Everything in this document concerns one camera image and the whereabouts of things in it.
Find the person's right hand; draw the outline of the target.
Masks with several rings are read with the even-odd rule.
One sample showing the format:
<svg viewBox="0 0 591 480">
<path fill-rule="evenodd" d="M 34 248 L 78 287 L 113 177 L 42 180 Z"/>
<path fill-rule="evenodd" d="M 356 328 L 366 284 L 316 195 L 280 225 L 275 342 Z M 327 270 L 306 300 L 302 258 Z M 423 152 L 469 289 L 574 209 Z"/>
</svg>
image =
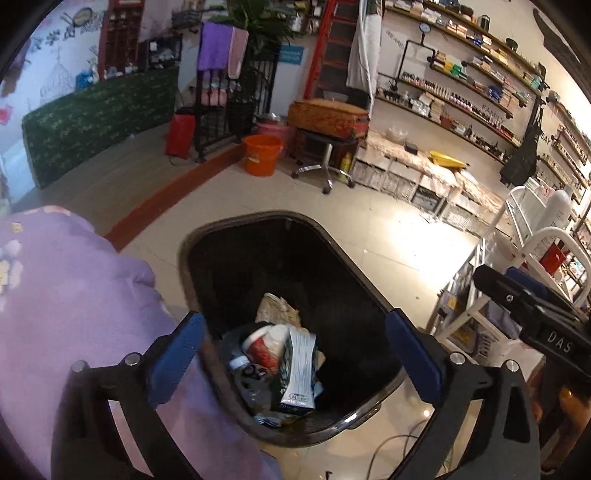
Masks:
<svg viewBox="0 0 591 480">
<path fill-rule="evenodd" d="M 545 471 L 557 469 L 569 456 L 590 422 L 590 399 L 567 385 L 558 393 L 532 391 L 532 407 L 538 424 Z"/>
</svg>

